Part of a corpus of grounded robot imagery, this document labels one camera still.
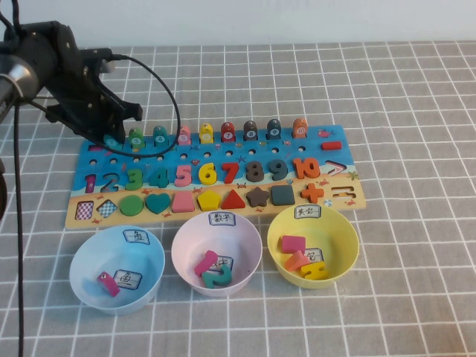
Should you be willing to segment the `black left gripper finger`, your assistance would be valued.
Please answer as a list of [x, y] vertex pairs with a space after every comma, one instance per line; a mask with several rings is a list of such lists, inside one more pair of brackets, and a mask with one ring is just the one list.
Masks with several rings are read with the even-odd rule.
[[114, 138], [119, 144], [123, 144], [126, 137], [123, 121], [119, 120], [111, 123], [110, 127], [106, 130], [106, 134]]
[[143, 109], [138, 103], [124, 103], [124, 119], [134, 119], [141, 121], [143, 119]]

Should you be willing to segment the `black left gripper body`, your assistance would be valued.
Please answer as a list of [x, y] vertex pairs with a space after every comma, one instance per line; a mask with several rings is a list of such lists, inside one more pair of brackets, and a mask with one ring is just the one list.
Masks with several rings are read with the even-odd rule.
[[124, 102], [99, 78], [113, 59], [110, 50], [59, 50], [46, 83], [57, 104], [47, 107], [46, 119], [89, 138], [103, 138], [111, 123], [123, 121]]

